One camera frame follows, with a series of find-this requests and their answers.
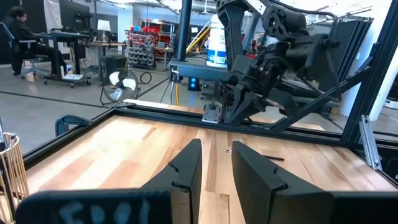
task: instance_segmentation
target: white lamp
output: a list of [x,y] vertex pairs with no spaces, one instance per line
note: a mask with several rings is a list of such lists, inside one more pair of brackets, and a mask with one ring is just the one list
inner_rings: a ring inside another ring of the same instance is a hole
[[103,30],[104,32],[102,33],[102,41],[106,41],[106,31],[111,32],[111,24],[109,21],[105,21],[102,19],[98,19],[98,25],[97,25],[97,30]]
[[98,30],[108,31],[111,32],[111,24],[109,21],[105,21],[102,19],[98,19]]

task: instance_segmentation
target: white plastic bottle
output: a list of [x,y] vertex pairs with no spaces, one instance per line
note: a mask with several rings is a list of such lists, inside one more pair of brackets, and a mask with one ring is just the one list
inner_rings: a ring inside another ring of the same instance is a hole
[[224,26],[217,14],[211,18],[209,48],[206,64],[212,67],[226,68],[225,33]]

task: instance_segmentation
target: blue label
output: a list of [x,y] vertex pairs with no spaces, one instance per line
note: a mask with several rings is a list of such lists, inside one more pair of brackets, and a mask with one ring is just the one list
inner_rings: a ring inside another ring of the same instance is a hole
[[215,57],[215,55],[216,55],[215,50],[208,50],[207,51],[207,61],[226,65],[226,52],[217,51],[217,57]]

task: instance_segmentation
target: computer monitor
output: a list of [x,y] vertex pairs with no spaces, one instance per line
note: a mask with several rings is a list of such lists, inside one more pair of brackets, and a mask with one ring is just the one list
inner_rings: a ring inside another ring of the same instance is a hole
[[69,1],[60,1],[60,13],[61,13],[61,24],[63,27],[67,27],[77,32],[83,30],[89,30],[90,24],[90,8],[82,4]]

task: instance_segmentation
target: wooden basket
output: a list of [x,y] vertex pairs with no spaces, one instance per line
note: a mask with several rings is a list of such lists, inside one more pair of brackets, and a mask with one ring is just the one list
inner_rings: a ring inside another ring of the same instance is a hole
[[13,214],[21,202],[29,196],[24,161],[19,145],[19,137],[5,133],[9,147],[0,152],[0,220],[13,223]]

